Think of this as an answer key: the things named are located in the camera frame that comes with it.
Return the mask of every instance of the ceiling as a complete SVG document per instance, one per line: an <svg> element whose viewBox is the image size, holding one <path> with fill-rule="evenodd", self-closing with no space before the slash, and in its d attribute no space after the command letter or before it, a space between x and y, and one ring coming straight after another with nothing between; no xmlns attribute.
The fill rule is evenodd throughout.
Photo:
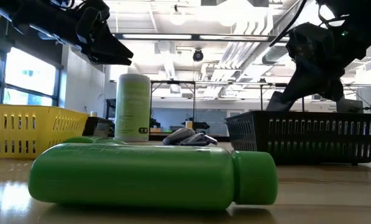
<svg viewBox="0 0 371 224"><path fill-rule="evenodd" d="M203 1L205 0L110 0L105 3L110 7L108 25L112 33L239 35L273 34L273 24L279 23L279 18L297 4L297 0L270 0L272 4L269 9L263 9L253 7L247 0L221 1L223 3L218 6L202 6ZM311 16L315 14L311 12L314 7L310 4L298 23L316 21L317 15ZM256 55L258 43L170 41L170 54L163 54L158 40L121 42L133 51L132 61L138 72L147 74L152 79L163 79L162 74L165 73L165 79L225 81L222 79L235 78L238 82L256 82L265 78L268 82L283 83L288 82L295 71L295 64L286 54L274 65L263 65L261 57L267 49ZM195 49L203 51L203 61L193 61ZM367 55L367 59L356 61L347 68L344 82L352 83L356 68L371 61L371 48L368 49ZM206 67L211 66L229 69L226 72L215 72L210 77Z"/></svg>

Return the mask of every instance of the table surface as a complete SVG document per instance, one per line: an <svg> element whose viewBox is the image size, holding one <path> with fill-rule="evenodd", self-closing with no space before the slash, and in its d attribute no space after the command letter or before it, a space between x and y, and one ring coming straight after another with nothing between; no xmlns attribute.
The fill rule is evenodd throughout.
<svg viewBox="0 0 371 224"><path fill-rule="evenodd" d="M221 146L231 150L229 144ZM371 164L280 166L275 205L231 205L226 211L214 213L68 207L38 202L27 190L31 164L30 160L0 159L0 223L371 224Z"/></svg>

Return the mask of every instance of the desk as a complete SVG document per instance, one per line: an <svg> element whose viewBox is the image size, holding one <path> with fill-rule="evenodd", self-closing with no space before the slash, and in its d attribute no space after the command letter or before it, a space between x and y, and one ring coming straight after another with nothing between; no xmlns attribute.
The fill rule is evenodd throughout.
<svg viewBox="0 0 371 224"><path fill-rule="evenodd" d="M228 143L222 147L231 150ZM38 202L27 190L31 164L28 160L0 159L0 224L371 224L371 164L279 167L280 184L275 205L231 205L225 212L214 213L67 207Z"/></svg>

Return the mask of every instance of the green bottle cap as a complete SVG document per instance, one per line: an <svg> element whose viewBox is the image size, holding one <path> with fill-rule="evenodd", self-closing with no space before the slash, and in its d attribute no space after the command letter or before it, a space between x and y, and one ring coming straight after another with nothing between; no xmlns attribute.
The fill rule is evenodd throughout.
<svg viewBox="0 0 371 224"><path fill-rule="evenodd" d="M232 154L235 164L235 202L239 205L271 205L278 194L277 168L266 152Z"/></svg>

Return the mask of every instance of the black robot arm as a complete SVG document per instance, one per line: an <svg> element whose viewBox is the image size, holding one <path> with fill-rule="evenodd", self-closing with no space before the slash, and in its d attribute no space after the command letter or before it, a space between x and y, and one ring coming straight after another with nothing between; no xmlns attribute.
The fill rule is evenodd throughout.
<svg viewBox="0 0 371 224"><path fill-rule="evenodd" d="M0 0L0 15L22 34L30 28L81 50L92 63L130 65L133 53L109 31L109 7L102 0Z"/></svg>
<svg viewBox="0 0 371 224"><path fill-rule="evenodd" d="M316 0L334 14L326 20L326 28L301 24L289 31L286 47L296 63L296 72L283 93L275 92L269 111L288 111L304 96L320 94L339 101L343 96L340 80L345 68L355 59L362 60L371 46L371 0ZM344 21L332 26L334 21Z"/></svg>

